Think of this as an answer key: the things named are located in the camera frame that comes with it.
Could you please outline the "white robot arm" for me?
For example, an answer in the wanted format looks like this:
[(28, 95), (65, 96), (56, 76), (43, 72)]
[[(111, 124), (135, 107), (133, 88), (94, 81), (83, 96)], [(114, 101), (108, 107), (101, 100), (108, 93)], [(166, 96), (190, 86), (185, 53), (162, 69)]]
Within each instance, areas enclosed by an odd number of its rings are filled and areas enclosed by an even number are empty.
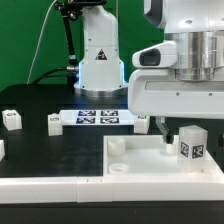
[(138, 116), (224, 118), (224, 0), (144, 0), (144, 16), (164, 40), (132, 56), (124, 79), (117, 20), (102, 6), (84, 6), (81, 92), (99, 96), (125, 87)]

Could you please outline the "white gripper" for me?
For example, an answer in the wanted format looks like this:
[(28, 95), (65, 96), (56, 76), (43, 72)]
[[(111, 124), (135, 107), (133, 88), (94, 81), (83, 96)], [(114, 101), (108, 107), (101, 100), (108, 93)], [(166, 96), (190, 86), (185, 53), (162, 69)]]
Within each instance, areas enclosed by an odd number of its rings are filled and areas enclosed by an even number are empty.
[(156, 116), (166, 144), (174, 135), (165, 117), (224, 119), (224, 68), (210, 81), (180, 81), (171, 69), (138, 69), (128, 86), (128, 108), (134, 115)]

